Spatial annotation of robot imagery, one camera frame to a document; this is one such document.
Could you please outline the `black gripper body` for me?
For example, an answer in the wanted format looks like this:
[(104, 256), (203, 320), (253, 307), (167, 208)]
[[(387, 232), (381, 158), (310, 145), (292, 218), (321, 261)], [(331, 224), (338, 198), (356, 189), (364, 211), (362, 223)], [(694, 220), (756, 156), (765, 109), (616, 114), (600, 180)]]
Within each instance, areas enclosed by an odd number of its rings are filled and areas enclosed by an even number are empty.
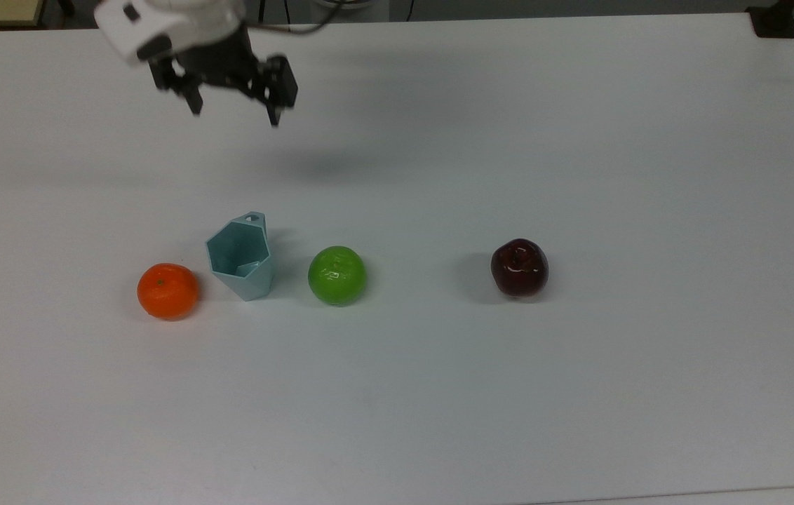
[(271, 93), (274, 76), (253, 53), (246, 29), (237, 29), (226, 38), (175, 53), (166, 33), (148, 41), (148, 67), (159, 90), (182, 93), (201, 84)]

